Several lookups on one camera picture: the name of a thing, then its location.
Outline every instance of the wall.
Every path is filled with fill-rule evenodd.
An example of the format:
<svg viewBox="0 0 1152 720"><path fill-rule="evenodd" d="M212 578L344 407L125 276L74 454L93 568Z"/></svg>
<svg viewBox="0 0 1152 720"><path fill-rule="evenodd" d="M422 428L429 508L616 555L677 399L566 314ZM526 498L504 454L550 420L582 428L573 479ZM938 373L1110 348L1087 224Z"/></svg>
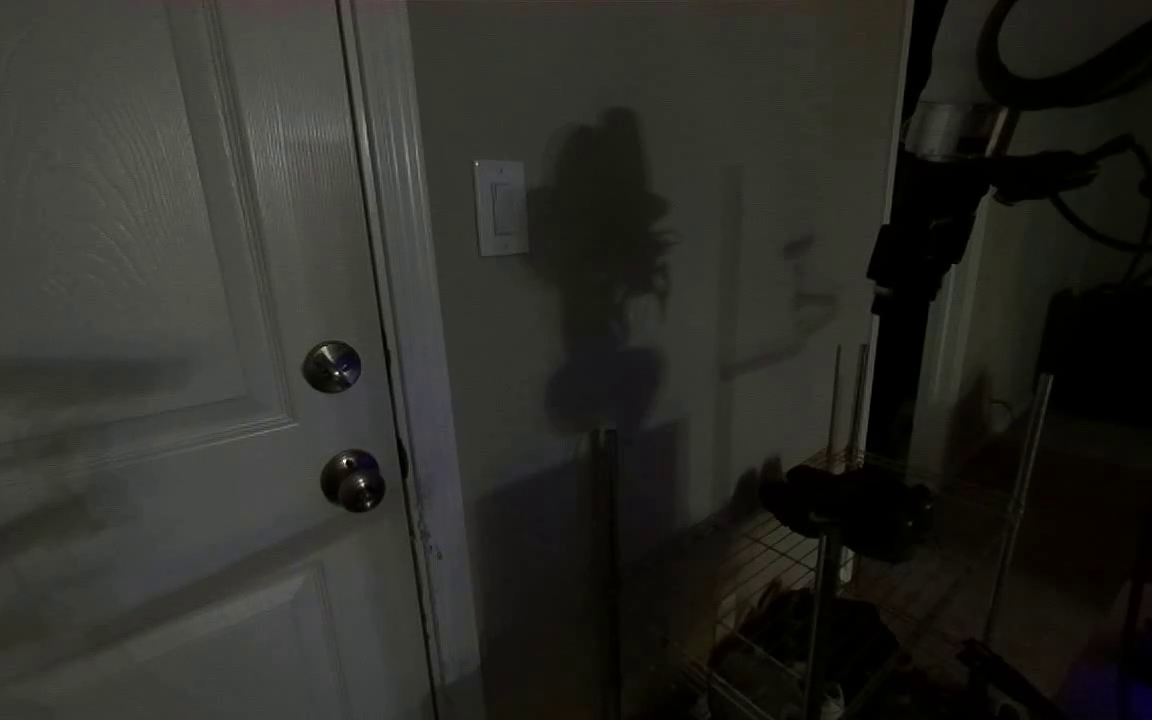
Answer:
<svg viewBox="0 0 1152 720"><path fill-rule="evenodd" d="M975 35L987 8L994 0L948 8L925 100L987 100L975 82ZM1148 17L1152 5L1126 0L1025 0L1004 29L1004 62L1025 78L1050 78L1079 64ZM1092 107L1029 114L1020 115L1012 153L1098 148L1118 133L1133 133L1152 153L1152 84ZM1135 166L1113 160L1092 189L1071 191L1071 208L1098 230L1135 235L1144 220L1135 184ZM1101 253L1078 235L1050 203L1004 208L987 200L965 264L932 310L913 444L917 472L940 476L944 465L970 457L987 433L1008 428L1031 392L1050 300L1064 287L1118 279L1126 264L1122 253Z"/></svg>
<svg viewBox="0 0 1152 720"><path fill-rule="evenodd" d="M904 5L418 0L412 42L489 704L597 715L588 433L621 428L623 578L743 470L827 449L837 354L868 335ZM474 160L530 167L530 255L475 253Z"/></svg>

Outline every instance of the door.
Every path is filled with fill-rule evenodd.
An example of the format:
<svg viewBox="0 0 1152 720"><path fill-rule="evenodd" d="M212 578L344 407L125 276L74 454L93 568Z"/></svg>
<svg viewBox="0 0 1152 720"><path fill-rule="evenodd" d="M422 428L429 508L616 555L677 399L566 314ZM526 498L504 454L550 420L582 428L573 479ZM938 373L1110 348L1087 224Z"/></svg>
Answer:
<svg viewBox="0 0 1152 720"><path fill-rule="evenodd" d="M0 720L429 713L354 128L333 0L0 0Z"/></svg>

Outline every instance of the door frame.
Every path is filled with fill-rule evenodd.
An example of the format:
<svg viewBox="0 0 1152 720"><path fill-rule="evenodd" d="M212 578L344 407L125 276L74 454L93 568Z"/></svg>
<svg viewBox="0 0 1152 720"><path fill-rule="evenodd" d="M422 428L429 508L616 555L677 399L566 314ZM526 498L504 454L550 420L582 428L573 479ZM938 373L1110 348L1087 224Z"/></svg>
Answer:
<svg viewBox="0 0 1152 720"><path fill-rule="evenodd" d="M396 428L407 454L407 526L424 599L437 715L485 715L479 622L470 555L443 300L422 145L407 0L336 0L370 200Z"/></svg>

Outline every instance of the white door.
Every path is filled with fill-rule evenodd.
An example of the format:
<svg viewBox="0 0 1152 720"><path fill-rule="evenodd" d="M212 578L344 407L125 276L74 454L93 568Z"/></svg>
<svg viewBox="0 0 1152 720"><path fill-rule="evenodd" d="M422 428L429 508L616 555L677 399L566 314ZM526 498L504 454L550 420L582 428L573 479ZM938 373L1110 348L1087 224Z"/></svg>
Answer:
<svg viewBox="0 0 1152 720"><path fill-rule="evenodd" d="M333 0L0 0L0 720L429 715L354 128Z"/></svg>

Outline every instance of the door knob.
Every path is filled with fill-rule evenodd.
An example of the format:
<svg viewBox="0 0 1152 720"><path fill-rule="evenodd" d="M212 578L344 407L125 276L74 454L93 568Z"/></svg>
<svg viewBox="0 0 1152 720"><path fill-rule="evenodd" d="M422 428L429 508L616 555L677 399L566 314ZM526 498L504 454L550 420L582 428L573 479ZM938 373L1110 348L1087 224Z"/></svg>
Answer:
<svg viewBox="0 0 1152 720"><path fill-rule="evenodd" d="M374 511L383 500L383 476L374 454L340 454L323 465L323 498L350 511Z"/></svg>
<svg viewBox="0 0 1152 720"><path fill-rule="evenodd" d="M355 348L340 345L340 342L319 342L303 366L300 366L303 379L316 392L350 392L359 376L366 376L366 359Z"/></svg>

